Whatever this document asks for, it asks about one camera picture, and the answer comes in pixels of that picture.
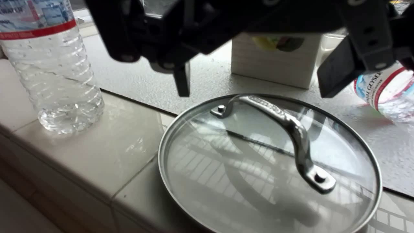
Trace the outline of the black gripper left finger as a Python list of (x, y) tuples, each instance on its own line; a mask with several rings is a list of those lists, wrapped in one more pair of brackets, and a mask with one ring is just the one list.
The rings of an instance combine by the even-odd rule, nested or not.
[(174, 72), (174, 78), (180, 98), (191, 96), (191, 65), (185, 64)]

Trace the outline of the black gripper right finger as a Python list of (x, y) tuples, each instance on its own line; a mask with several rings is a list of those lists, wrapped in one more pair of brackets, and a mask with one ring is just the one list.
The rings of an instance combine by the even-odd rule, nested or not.
[(321, 98), (336, 98), (365, 72), (351, 38), (346, 37), (317, 69)]

